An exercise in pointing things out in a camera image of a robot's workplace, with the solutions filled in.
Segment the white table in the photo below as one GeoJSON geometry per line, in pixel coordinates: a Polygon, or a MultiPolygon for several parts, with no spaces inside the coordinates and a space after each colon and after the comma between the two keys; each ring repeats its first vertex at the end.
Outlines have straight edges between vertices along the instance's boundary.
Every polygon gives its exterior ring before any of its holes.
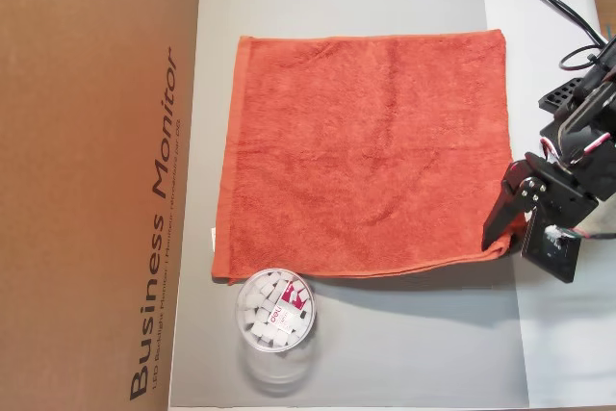
{"type": "MultiPolygon", "coordinates": [[[[563,1],[599,29],[594,0],[563,1]]],[[[558,60],[588,38],[539,0],[485,0],[485,8],[488,27],[502,29],[507,40],[511,144],[513,157],[522,158],[526,151],[538,151],[539,130],[551,120],[539,110],[538,98],[574,77],[558,68],[558,60]]],[[[516,259],[531,407],[616,403],[613,246],[584,245],[573,285],[516,259]]]]}

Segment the wire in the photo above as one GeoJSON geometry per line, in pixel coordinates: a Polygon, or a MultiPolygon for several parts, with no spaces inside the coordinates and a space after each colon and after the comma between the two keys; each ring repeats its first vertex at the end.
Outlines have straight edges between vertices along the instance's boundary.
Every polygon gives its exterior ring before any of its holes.
{"type": "MultiPolygon", "coordinates": [[[[575,23],[580,29],[582,29],[588,37],[593,41],[597,48],[603,49],[605,47],[605,40],[599,35],[589,24],[588,22],[582,18],[574,9],[569,7],[561,0],[543,0],[547,4],[551,5],[553,8],[561,12],[568,19],[570,19],[573,23],[575,23]]],[[[566,59],[563,59],[563,62],[571,58],[569,56],[566,59]]],[[[591,64],[585,64],[584,67],[589,67],[591,64]]],[[[583,69],[583,67],[578,66],[565,66],[563,69],[573,70],[575,69],[583,69]]]]}
{"type": "Polygon", "coordinates": [[[616,233],[595,233],[588,234],[581,231],[578,228],[561,228],[555,227],[557,231],[567,236],[568,238],[580,239],[580,240],[615,240],[616,233]]]}
{"type": "Polygon", "coordinates": [[[592,66],[594,63],[593,62],[586,62],[584,64],[576,64],[573,66],[569,66],[565,63],[567,63],[570,59],[572,59],[575,55],[577,55],[579,52],[583,52],[584,50],[592,50],[595,48],[599,48],[601,49],[601,47],[595,43],[591,44],[591,45],[585,45],[583,47],[577,48],[576,50],[574,50],[573,52],[565,55],[561,60],[560,63],[558,64],[558,66],[561,69],[564,69],[565,71],[579,71],[581,69],[586,69],[587,67],[592,66]]]}

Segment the clear plastic container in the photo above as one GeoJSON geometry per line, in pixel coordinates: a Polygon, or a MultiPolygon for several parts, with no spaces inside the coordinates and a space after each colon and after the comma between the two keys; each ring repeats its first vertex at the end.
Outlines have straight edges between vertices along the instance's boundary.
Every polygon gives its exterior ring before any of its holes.
{"type": "Polygon", "coordinates": [[[263,352],[282,352],[299,345],[310,333],[317,306],[298,274],[282,269],[253,274],[240,290],[236,320],[244,339],[263,352]]]}

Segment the robotic arm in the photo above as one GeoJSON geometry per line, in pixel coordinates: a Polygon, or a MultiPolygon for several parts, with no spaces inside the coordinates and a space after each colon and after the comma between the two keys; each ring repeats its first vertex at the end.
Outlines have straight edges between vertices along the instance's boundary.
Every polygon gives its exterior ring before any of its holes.
{"type": "Polygon", "coordinates": [[[507,168],[481,243],[485,250],[510,231],[511,252],[521,249],[566,283],[573,281],[578,261],[581,235],[573,228],[616,193],[616,38],[589,60],[583,78],[539,101],[553,114],[541,131],[546,159],[527,153],[507,168]],[[520,226],[525,213],[530,220],[520,226]]]}

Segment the red label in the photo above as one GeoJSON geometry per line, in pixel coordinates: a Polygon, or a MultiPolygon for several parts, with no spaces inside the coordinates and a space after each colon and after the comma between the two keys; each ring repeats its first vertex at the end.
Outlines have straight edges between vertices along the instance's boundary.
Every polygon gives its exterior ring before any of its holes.
{"type": "Polygon", "coordinates": [[[287,302],[290,305],[293,305],[297,310],[301,310],[304,307],[305,301],[301,301],[299,298],[299,293],[294,289],[293,284],[289,283],[287,285],[287,289],[282,293],[282,300],[287,302]]]}

